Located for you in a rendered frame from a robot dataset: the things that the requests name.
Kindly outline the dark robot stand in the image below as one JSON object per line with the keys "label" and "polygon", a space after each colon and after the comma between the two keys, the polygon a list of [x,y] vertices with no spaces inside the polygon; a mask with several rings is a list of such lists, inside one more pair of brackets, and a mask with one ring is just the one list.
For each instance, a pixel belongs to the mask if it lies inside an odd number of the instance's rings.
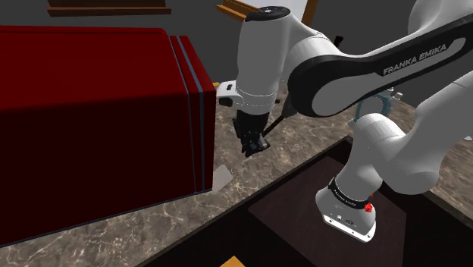
{"label": "dark robot stand", "polygon": [[473,219],[431,192],[374,194],[363,243],[327,225],[315,194],[341,170],[345,137],[137,267],[473,267]]}

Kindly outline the small orange block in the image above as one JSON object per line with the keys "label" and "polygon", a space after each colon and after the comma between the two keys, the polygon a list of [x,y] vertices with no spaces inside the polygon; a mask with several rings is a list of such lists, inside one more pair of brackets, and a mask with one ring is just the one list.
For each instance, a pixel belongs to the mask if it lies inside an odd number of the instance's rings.
{"label": "small orange block", "polygon": [[230,257],[220,267],[246,267],[236,256]]}

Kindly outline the large dark red box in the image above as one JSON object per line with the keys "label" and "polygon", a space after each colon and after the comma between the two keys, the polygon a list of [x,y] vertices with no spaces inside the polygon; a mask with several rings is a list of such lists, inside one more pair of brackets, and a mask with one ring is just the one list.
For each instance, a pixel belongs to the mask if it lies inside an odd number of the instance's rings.
{"label": "large dark red box", "polygon": [[186,36],[0,26],[0,247],[210,191],[215,109]]}

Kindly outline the brown wooden wall shelf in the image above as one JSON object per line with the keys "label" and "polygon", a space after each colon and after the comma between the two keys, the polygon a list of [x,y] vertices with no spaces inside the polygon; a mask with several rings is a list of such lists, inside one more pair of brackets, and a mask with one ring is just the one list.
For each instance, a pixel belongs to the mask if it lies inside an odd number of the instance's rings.
{"label": "brown wooden wall shelf", "polygon": [[166,0],[48,0],[51,17],[171,14]]}

